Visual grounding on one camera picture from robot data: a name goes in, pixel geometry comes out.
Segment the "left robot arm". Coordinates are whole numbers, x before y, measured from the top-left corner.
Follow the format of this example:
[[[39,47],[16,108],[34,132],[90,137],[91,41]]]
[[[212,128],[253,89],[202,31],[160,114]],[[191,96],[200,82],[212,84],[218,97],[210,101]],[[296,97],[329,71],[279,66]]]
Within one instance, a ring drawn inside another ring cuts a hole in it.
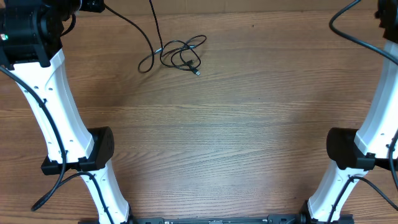
[[[66,171],[85,182],[98,210],[99,223],[132,223],[112,166],[114,137],[109,127],[88,129],[73,99],[61,38],[65,21],[78,11],[101,13],[103,1],[6,1],[1,8],[1,71],[23,91],[44,135],[48,154],[41,169],[57,175],[56,187],[68,181]]]

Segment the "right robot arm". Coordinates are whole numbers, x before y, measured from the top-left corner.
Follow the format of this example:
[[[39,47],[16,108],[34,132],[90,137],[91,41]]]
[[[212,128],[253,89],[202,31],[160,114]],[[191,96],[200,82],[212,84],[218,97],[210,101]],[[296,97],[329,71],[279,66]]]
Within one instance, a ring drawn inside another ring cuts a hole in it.
[[[297,223],[353,223],[341,209],[359,181],[375,167],[391,172],[397,182],[397,1],[378,1],[375,17],[384,29],[383,49],[359,40],[334,26],[335,20],[359,3],[353,1],[329,21],[338,36],[384,57],[381,77],[368,115],[359,129],[332,128],[326,138],[331,160],[316,192],[304,203]]]

